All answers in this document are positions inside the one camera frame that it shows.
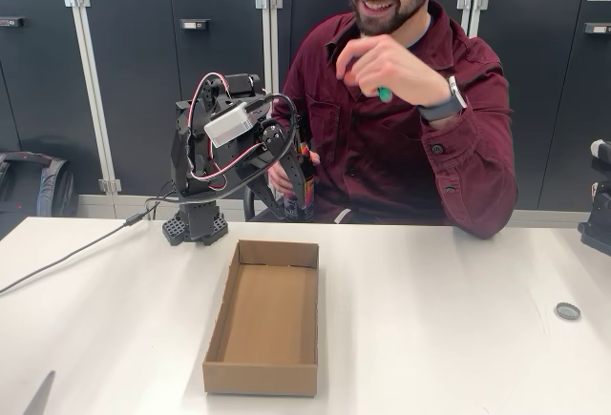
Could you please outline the man's left hand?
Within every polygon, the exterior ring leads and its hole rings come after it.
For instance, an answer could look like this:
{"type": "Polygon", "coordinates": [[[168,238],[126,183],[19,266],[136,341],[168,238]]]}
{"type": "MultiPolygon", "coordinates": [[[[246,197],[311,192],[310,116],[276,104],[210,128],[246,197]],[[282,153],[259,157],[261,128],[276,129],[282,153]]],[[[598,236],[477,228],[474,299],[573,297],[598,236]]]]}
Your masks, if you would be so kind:
{"type": "Polygon", "coordinates": [[[431,107],[452,97],[446,78],[389,35],[348,41],[337,57],[336,77],[366,96],[386,88],[412,105],[431,107]]]}

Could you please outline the man's right hand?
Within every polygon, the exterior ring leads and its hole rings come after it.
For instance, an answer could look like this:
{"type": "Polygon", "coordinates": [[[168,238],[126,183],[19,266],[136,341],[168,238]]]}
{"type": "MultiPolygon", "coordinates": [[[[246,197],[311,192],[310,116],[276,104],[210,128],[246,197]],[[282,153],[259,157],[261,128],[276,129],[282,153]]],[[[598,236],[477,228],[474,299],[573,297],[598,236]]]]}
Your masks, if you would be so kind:
{"type": "MultiPolygon", "coordinates": [[[[318,153],[310,151],[310,159],[315,166],[315,182],[318,182],[316,166],[321,163],[321,159],[318,153]]],[[[292,183],[290,182],[289,177],[287,176],[283,166],[280,161],[276,162],[269,170],[268,170],[268,179],[269,183],[274,187],[274,189],[282,194],[283,196],[294,196],[294,191],[292,187],[292,183]]]]}

